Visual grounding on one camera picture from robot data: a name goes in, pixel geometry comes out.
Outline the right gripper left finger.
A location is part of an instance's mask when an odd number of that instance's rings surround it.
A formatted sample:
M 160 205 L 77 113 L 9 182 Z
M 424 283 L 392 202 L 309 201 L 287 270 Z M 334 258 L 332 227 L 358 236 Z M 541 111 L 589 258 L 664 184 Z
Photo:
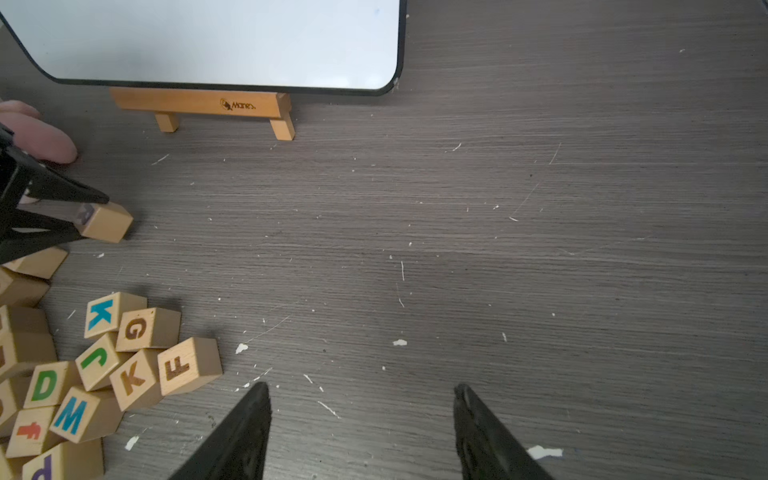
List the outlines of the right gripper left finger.
M 262 479 L 271 420 L 268 384 L 257 382 L 170 479 Z

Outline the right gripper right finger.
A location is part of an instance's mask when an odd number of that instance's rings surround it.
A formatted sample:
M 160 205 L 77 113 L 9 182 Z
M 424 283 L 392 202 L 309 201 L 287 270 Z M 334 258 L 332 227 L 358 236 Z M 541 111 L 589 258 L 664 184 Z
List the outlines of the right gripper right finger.
M 469 385 L 458 384 L 454 395 L 455 445 L 463 479 L 553 479 Z

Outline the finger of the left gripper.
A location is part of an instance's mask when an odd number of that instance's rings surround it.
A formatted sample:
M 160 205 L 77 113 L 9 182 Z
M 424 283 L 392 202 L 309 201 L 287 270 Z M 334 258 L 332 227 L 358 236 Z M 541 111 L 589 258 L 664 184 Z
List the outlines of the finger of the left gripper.
M 21 210 L 24 195 L 41 200 L 107 204 L 103 192 L 62 175 L 14 145 L 1 127 L 1 262 L 7 263 L 63 243 L 82 240 L 71 222 Z

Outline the wooden block letter R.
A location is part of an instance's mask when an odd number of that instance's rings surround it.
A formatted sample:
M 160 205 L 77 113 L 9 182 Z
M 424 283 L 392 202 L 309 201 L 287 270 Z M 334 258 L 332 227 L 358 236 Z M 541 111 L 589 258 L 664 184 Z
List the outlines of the wooden block letter R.
M 75 215 L 73 224 L 86 238 L 119 243 L 133 220 L 133 216 L 117 203 L 83 203 Z

